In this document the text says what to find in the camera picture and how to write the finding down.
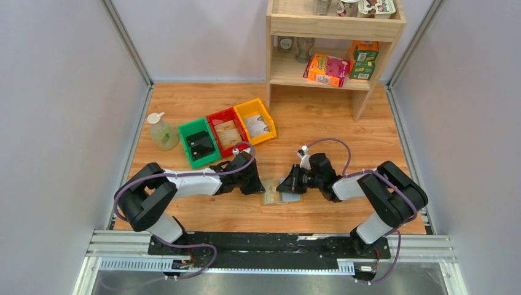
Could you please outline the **yellow leather card holder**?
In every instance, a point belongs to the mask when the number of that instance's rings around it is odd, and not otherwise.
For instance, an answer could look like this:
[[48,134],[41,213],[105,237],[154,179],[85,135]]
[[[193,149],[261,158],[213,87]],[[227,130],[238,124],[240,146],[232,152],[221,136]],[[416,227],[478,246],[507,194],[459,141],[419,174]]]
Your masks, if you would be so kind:
[[276,187],[282,183],[284,179],[268,179],[261,181],[265,192],[260,198],[260,204],[262,206],[270,205],[282,205],[287,203],[298,203],[302,202],[302,196],[295,193],[278,192]]

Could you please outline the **beige cards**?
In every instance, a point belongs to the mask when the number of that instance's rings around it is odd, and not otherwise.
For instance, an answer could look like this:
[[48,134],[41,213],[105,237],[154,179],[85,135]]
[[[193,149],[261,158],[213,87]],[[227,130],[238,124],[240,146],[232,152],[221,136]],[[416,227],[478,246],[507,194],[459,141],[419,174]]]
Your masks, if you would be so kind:
[[214,129],[223,149],[232,148],[241,141],[238,128],[232,120],[217,124]]

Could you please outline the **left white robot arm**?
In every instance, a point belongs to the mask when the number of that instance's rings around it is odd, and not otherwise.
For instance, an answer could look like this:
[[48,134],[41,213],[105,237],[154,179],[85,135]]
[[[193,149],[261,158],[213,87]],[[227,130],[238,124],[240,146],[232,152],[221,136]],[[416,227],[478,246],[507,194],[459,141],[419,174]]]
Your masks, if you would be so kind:
[[152,162],[116,192],[115,212],[135,232],[147,231],[161,242],[173,243],[183,235],[184,229],[166,213],[172,200],[227,194],[234,189],[244,195],[265,192],[255,157],[248,152],[240,152],[231,161],[194,171],[164,170]]

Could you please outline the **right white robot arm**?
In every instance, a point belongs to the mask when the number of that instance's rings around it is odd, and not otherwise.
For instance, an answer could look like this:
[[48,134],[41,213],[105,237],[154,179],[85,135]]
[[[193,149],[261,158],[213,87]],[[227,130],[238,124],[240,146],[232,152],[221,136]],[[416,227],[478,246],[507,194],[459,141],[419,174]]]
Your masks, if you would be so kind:
[[367,248],[415,219],[428,204],[426,192],[392,161],[374,169],[341,176],[324,153],[306,155],[278,185],[282,193],[304,194],[318,189],[330,202],[365,196],[374,212],[350,236],[354,246]]

